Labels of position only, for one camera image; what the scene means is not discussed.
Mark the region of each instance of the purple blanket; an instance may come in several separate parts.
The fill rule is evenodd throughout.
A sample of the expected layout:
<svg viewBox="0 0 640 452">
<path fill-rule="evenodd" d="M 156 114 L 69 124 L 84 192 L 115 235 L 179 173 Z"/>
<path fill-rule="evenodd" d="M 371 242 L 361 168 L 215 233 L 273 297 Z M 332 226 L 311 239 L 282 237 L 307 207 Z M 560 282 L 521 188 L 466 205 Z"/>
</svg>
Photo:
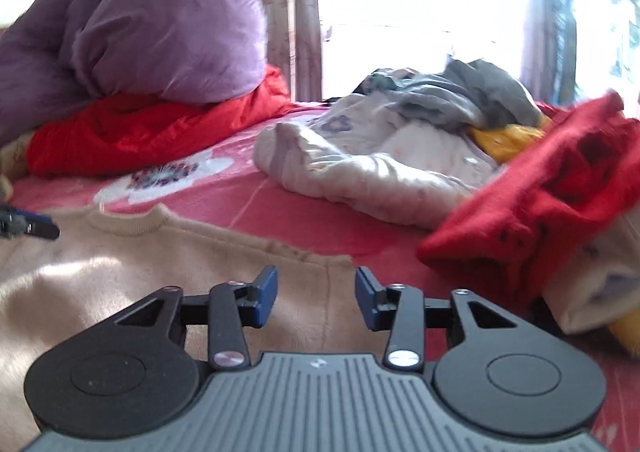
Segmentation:
<svg viewBox="0 0 640 452">
<path fill-rule="evenodd" d="M 260 0 L 36 0 L 0 36 L 0 145 L 114 93 L 241 96 L 265 48 Z"/>
</svg>

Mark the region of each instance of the bed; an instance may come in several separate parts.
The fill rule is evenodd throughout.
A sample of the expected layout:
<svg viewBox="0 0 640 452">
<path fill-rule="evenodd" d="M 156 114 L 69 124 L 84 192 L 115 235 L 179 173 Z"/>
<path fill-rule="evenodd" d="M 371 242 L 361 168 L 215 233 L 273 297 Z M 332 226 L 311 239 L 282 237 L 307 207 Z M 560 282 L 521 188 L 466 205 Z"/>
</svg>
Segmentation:
<svg viewBox="0 0 640 452">
<path fill-rule="evenodd" d="M 320 105 L 284 119 L 307 121 L 322 114 Z M 470 286 L 471 278 L 446 281 L 414 256 L 424 231 L 378 221 L 345 204 L 312 199 L 280 188 L 252 162 L 255 138 L 274 121 L 263 122 L 217 145 L 155 169 L 116 179 L 27 177 L 15 184 L 17 207 L 47 211 L 103 203 L 118 213 L 140 213 L 164 203 L 180 216 L 255 236 L 279 239 L 323 255 L 350 255 L 368 266 L 383 284 L 403 282 L 429 297 L 447 297 L 452 288 Z M 602 367 L 607 400 L 593 427 L 594 435 L 614 452 L 640 448 L 640 374 L 604 333 L 574 340 Z M 444 334 L 428 331 L 428 355 L 446 349 Z"/>
</svg>

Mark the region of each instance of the red fabric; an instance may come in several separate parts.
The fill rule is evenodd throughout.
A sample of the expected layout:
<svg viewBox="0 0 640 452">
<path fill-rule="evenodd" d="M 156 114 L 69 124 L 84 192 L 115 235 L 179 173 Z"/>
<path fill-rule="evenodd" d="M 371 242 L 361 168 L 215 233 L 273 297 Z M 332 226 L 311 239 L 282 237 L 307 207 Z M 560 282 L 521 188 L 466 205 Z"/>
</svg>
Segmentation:
<svg viewBox="0 0 640 452">
<path fill-rule="evenodd" d="M 440 273 L 525 304 L 580 245 L 640 199 L 640 123 L 617 94 L 566 112 L 418 247 Z"/>
<path fill-rule="evenodd" d="M 253 92 L 208 106 L 118 94 L 38 129 L 27 163 L 32 174 L 41 176 L 126 174 L 184 158 L 294 109 L 274 66 L 267 67 Z"/>
</svg>

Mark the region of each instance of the red cloth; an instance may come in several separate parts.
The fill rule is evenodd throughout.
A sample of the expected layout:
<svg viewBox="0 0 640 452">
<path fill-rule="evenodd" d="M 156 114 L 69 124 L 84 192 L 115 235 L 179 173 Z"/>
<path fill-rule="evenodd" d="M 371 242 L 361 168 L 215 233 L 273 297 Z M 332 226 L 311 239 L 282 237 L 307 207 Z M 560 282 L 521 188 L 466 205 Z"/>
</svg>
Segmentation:
<svg viewBox="0 0 640 452">
<path fill-rule="evenodd" d="M 273 66 L 253 92 L 219 104 L 118 94 L 38 129 L 27 163 L 41 176 L 126 174 L 184 158 L 294 109 L 282 73 Z"/>
<path fill-rule="evenodd" d="M 544 139 L 420 244 L 418 258 L 477 277 L 510 302 L 538 296 L 575 249 L 640 199 L 640 122 L 622 109 L 612 94 L 554 119 Z"/>
</svg>

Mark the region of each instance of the white quilt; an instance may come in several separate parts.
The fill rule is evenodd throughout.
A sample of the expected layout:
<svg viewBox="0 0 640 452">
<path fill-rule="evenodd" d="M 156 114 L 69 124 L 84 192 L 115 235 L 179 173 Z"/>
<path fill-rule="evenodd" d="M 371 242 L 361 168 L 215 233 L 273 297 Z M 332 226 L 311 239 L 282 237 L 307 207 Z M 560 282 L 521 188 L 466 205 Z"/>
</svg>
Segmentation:
<svg viewBox="0 0 640 452">
<path fill-rule="evenodd" d="M 436 228 L 491 179 L 495 162 L 465 137 L 389 105 L 381 92 L 351 94 L 309 125 L 271 125 L 255 142 L 254 162 L 287 190 Z"/>
</svg>

